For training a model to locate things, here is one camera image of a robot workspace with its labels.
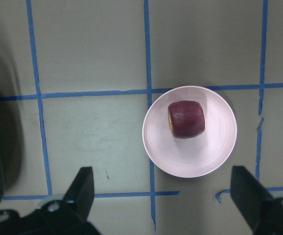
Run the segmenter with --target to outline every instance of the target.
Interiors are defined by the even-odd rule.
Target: blue tape line
[[[160,191],[155,192],[156,196],[177,196],[179,191]],[[97,193],[95,198],[112,198],[112,197],[147,197],[152,196],[153,192],[119,192],[119,193]],[[36,200],[44,199],[48,195],[30,195],[30,196],[5,196],[3,200]]]
[[[151,196],[151,192],[119,192],[119,193],[98,193],[95,194],[95,198],[106,197],[145,197]]]
[[[38,63],[37,63],[37,54],[36,54],[34,22],[33,22],[32,4],[30,0],[26,0],[26,9],[27,9],[28,28],[29,28],[29,35],[30,35],[30,50],[31,50],[32,61],[33,61],[33,71],[34,71],[34,78],[35,78],[36,93],[37,95],[40,95],[41,91],[40,91],[40,85],[39,85],[39,73],[38,73]]]
[[[4,201],[13,201],[13,200],[39,200],[44,199],[48,195],[30,195],[30,196],[4,196]]]
[[[15,101],[15,100],[29,100],[37,99],[36,94],[18,95],[18,96],[0,96],[0,101]]]
[[[151,46],[150,46],[150,17],[149,1],[144,1],[144,19],[145,19],[145,44],[146,44],[146,70],[147,70],[147,100],[148,108],[152,105],[152,78],[151,78]],[[151,217],[156,231],[155,219],[155,186],[154,186],[154,163],[150,161],[150,188],[151,188]]]
[[[260,85],[224,85],[224,86],[208,86],[205,87],[212,91],[228,91],[228,90],[256,90],[260,89]],[[264,88],[283,88],[283,83],[265,83]],[[152,89],[152,94],[162,94],[173,88]],[[130,95],[130,94],[148,94],[148,89],[128,90],[128,91],[91,91],[91,92],[65,92],[65,93],[45,93],[41,94],[41,98],[63,98],[63,97],[81,97],[81,96],[104,96],[104,95]],[[36,94],[18,95],[18,96],[0,96],[0,101],[14,100],[30,100],[38,99]]]
[[[148,90],[129,91],[93,91],[93,92],[66,92],[42,94],[42,98],[81,97],[81,96],[103,96],[103,95],[126,95],[126,94],[147,94]]]
[[[150,160],[151,217],[156,230],[154,163]]]
[[[215,198],[217,199],[217,201],[221,204],[221,195],[223,193],[230,193],[230,189],[224,189],[222,191],[219,191],[217,194],[215,194]]]
[[[36,55],[34,22],[33,22],[33,14],[32,14],[32,5],[30,0],[26,0],[26,9],[27,9],[28,27],[29,27],[29,35],[30,35],[30,48],[32,54],[33,71],[35,78],[35,87],[38,98],[37,102],[38,102],[38,110],[39,110],[41,137],[43,143],[44,169],[45,169],[48,195],[52,195],[49,159],[48,159],[47,144],[46,144],[45,130],[44,130],[44,108],[43,108],[43,100],[41,98],[41,90],[39,85],[39,72],[38,72],[38,63],[37,63],[37,55]]]
[[[152,105],[152,78],[151,78],[151,46],[150,46],[150,19],[149,2],[144,1],[145,18],[145,44],[146,44],[146,70],[147,70],[147,90],[148,90],[148,108]]]
[[[42,99],[38,99],[38,109],[39,109],[39,120],[40,120],[40,131],[43,143],[43,157],[44,157],[44,170],[45,170],[45,178],[47,183],[48,195],[52,195],[52,186],[51,186],[51,175],[50,175],[50,167],[49,167],[49,158],[47,151],[47,141],[45,137],[45,129],[44,129],[44,107]]]
[[[283,191],[283,187],[268,187],[266,189],[271,192]]]
[[[262,114],[263,100],[264,100],[267,11],[268,11],[268,0],[264,0],[263,1],[263,14],[262,14],[262,36],[261,36],[259,115]]]
[[[264,118],[260,121],[257,133],[257,157],[255,166],[255,177],[260,181],[260,163],[261,163],[261,142],[262,142],[262,126],[264,123]]]
[[[156,196],[178,196],[180,191],[159,191],[155,192]]]
[[[283,88],[283,83],[267,83],[264,85],[265,88]]]
[[[223,85],[223,86],[208,86],[205,87],[212,91],[229,91],[229,90],[255,90],[259,89],[259,85],[249,84],[249,85]]]

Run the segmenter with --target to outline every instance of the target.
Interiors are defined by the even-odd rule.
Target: red apple
[[[202,107],[195,101],[182,100],[170,104],[168,119],[171,132],[176,138],[196,137],[205,130]]]

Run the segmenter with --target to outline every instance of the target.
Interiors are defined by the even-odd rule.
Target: bowl
[[[169,127],[168,106],[181,100],[199,102],[205,131],[194,138],[175,138]],[[172,89],[149,108],[142,127],[145,150],[161,170],[178,177],[194,178],[219,168],[232,153],[237,123],[229,104],[217,93],[198,86]]]

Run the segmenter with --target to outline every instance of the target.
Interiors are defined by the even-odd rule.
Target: apple slice
[[[174,137],[193,138],[205,130],[204,113],[195,101],[182,100],[168,106],[168,119]]]

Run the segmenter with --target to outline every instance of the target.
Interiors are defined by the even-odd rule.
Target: tile floor
[[[194,179],[149,162],[141,136],[151,102],[182,85],[215,90],[238,124],[230,158]],[[283,2],[1,0],[0,143],[0,209],[26,215],[91,165],[105,235],[249,235],[215,194],[233,165],[283,194]]]

